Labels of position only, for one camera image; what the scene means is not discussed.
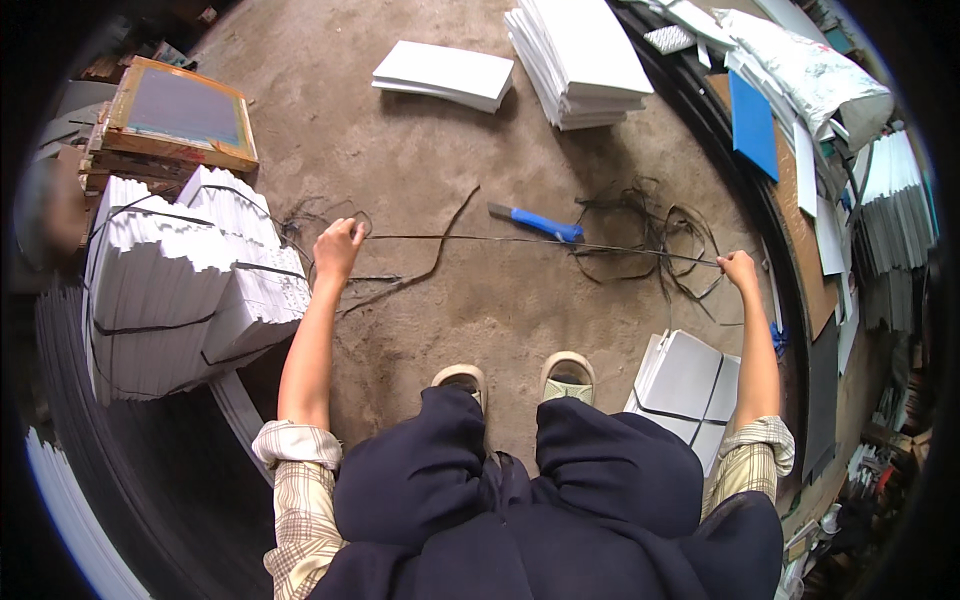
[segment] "rolled-up sleeve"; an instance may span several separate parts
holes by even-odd
[[[290,420],[266,423],[252,449],[276,470],[276,548],[263,557],[274,578],[274,598],[301,600],[346,545],[333,518],[333,470],[343,451],[330,432]]]
[[[777,478],[793,468],[794,441],[780,417],[760,417],[720,443],[720,467],[704,496],[701,518],[739,492],[763,492],[777,500]]]

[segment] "concrete floor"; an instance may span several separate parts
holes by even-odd
[[[350,201],[371,216],[376,233],[441,233],[479,184],[454,232],[515,235],[511,225],[488,216],[485,202],[574,220],[574,198],[624,187],[641,175],[660,181],[660,203],[687,204],[707,215],[722,252],[743,249],[762,259],[749,215],[656,95],[646,110],[615,127],[560,133],[544,118],[518,60],[515,89],[496,115],[370,87],[371,72],[399,39],[516,59],[502,21],[513,0],[318,4],[246,0],[194,54],[202,74],[252,101],[261,158],[256,188],[275,216],[336,212],[343,210],[336,204]],[[322,225],[299,223],[308,249]],[[421,273],[438,244],[370,241],[355,273]],[[697,271],[694,285],[715,275]],[[726,280],[706,304],[718,321],[742,318],[739,296]],[[769,298],[767,308],[772,316]],[[582,352],[599,378],[597,407],[616,412],[650,335],[662,333],[669,319],[654,278],[598,285],[557,247],[451,241],[431,279],[338,322],[332,426],[347,447],[356,444],[415,415],[419,391],[436,371],[473,363],[488,378],[492,447],[535,470],[543,360],[560,349]],[[672,319],[675,328],[715,348],[740,351],[741,327],[714,324],[679,294]],[[265,362],[278,373],[281,360],[275,353]],[[261,390],[268,395],[270,386]]]

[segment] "navy blue skirt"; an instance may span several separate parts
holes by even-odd
[[[780,520],[761,492],[702,523],[703,472],[673,433],[572,397],[537,411],[531,480],[488,457],[480,407],[450,387],[351,450],[333,495],[350,545],[311,598],[769,600]]]

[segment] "beige slipper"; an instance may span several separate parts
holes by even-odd
[[[593,383],[596,374],[593,366],[581,354],[557,352],[543,363],[540,372],[540,387],[543,400],[573,396],[588,406],[593,406]]]
[[[452,365],[438,372],[430,387],[459,384],[473,390],[470,394],[480,403],[480,410],[487,412],[487,378],[473,365]]]

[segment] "hand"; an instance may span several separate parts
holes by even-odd
[[[350,238],[355,223],[356,219],[337,219],[317,237],[317,243],[313,245],[313,260],[317,266],[314,287],[332,283],[343,289],[347,285],[353,261],[367,235],[365,225],[361,223]]]
[[[756,280],[754,260],[742,250],[731,252],[727,256],[717,256],[717,264],[733,285],[740,290],[740,294],[754,292],[760,289]]]

